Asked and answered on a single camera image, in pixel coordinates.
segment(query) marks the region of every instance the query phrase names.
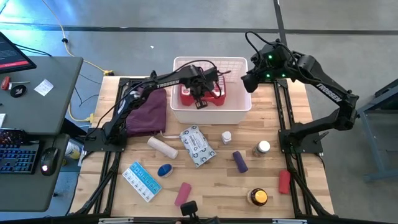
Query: wooden tabletop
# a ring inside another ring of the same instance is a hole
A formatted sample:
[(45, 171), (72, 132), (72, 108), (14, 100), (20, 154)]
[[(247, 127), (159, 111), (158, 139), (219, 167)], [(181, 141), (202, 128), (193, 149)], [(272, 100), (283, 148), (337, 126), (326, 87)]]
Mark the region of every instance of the wooden tabletop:
[[(112, 107), (116, 99), (120, 77), (104, 77), (95, 111), (96, 124), (99, 118)], [(307, 93), (304, 85), (289, 80), (289, 91), (296, 122), (307, 123), (312, 120)], [(167, 135), (178, 135), (189, 124), (180, 124), (170, 109), (170, 88), (167, 88)], [(110, 112), (103, 122), (112, 117)], [(217, 155), (199, 168), (195, 165), (179, 139), (158, 139), (178, 150), (176, 159), (171, 160), (149, 147), (149, 137), (129, 138), (127, 149), (122, 154), (118, 170), (118, 179), (114, 193), (113, 217), (181, 217), (181, 211), (174, 205), (182, 182), (192, 185), (188, 201), (195, 200), (200, 217), (249, 218), (249, 217), (293, 217), (290, 195), (278, 192), (278, 176), (286, 169), (284, 155), (279, 149), (277, 131), (279, 119), (276, 111), (274, 87), (261, 85), (252, 94), (252, 109), (246, 119), (237, 125), (199, 125), (210, 146)], [(228, 145), (221, 142), (221, 133), (230, 131), (232, 141)], [(259, 141), (267, 140), (271, 151), (262, 158), (252, 155), (252, 148)], [(239, 151), (249, 170), (240, 174), (232, 152)], [(103, 164), (103, 152), (94, 152), (85, 159), (78, 178), (76, 194), (71, 212), (77, 211), (94, 192), (100, 179)], [(333, 213), (325, 171), (319, 158), (312, 154), (303, 154), (303, 163), (307, 184), (324, 208)], [(133, 189), (121, 175), (134, 161), (142, 166), (158, 181), (162, 190), (149, 203)], [(173, 174), (167, 178), (157, 176), (157, 169), (163, 164), (172, 164)], [(106, 205), (108, 186), (105, 189), (102, 208)], [(253, 188), (263, 188), (269, 196), (265, 206), (258, 208), (247, 203), (246, 194)], [(302, 193), (299, 190), (300, 207), (304, 211)]]

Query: tissue box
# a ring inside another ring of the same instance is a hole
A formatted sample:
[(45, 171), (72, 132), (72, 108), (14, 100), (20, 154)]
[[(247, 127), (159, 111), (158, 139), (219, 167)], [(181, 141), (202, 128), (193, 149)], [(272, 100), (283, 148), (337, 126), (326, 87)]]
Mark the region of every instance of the tissue box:
[(197, 125), (181, 132), (180, 139), (197, 168), (216, 155)]

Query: concrete floor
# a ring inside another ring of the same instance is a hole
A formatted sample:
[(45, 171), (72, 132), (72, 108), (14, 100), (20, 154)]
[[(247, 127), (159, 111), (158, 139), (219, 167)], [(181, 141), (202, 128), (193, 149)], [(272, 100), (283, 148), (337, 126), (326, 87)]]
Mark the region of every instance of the concrete floor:
[[(254, 52), (244, 39), (244, 30), (263, 29), (269, 34), (262, 36), (273, 40), (279, 37), (275, 29), (281, 28), (274, 10), (277, 1), (273, 0), (47, 1), (65, 26), (79, 30), (67, 31), (71, 51), (104, 69), (114, 70), (116, 75), (148, 75), (151, 70), (166, 73), (171, 71), (173, 59), (178, 56), (249, 59)], [(279, 3), (289, 47), (315, 56), (327, 74), (359, 95), (357, 108), (366, 104), (375, 91), (397, 78), (398, 32), (390, 31), (398, 30), (398, 1), (279, 0)], [(17, 44), (53, 55), (67, 55), (60, 41), (62, 33), (43, 30), (57, 22), (40, 0), (8, 1), (0, 13), (0, 22), (2, 32)], [(92, 27), (110, 27), (112, 32), (84, 31)], [(162, 29), (121, 32), (124, 30), (120, 27), (222, 29), (213, 29), (211, 33), (204, 29), (198, 32), (164, 32)], [(234, 28), (240, 28), (240, 33), (228, 30)], [(292, 30), (305, 34), (297, 35)], [(330, 35), (311, 35), (323, 30)], [(333, 35), (336, 30), (345, 30), (346, 35)], [(392, 34), (352, 35), (353, 30)], [(252, 39), (255, 45), (262, 46)], [(89, 65), (83, 66), (81, 74), (97, 82), (102, 79), (101, 72)], [(80, 77), (76, 88), (85, 99), (98, 94), (100, 86)], [(314, 119), (329, 115), (336, 108), (311, 86), (307, 91)], [(96, 98), (81, 107), (78, 104), (74, 94), (73, 115), (86, 118), (94, 112)], [(375, 172), (376, 166), (360, 120), (357, 119), (350, 131), (330, 131), (322, 144), (335, 213), (345, 218), (398, 223), (398, 179), (363, 181), (363, 175)], [(55, 209), (66, 212), (68, 206), (63, 205), (69, 203), (70, 198), (65, 198)], [(8, 218), (0, 213), (0, 220)]]

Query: blue pill organizer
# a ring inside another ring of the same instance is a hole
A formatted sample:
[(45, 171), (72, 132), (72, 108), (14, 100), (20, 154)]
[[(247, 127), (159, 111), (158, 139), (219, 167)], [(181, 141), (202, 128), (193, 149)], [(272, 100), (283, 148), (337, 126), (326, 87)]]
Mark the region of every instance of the blue pill organizer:
[(150, 202), (162, 189), (160, 184), (137, 161), (123, 172), (123, 177), (146, 202)]

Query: purple cloth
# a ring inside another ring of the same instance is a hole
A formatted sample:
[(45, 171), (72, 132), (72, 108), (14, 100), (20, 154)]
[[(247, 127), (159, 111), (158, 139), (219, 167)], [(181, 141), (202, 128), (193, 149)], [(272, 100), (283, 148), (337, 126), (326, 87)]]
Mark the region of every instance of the purple cloth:
[(127, 136), (150, 136), (166, 130), (166, 90), (153, 91), (147, 101), (126, 119)]

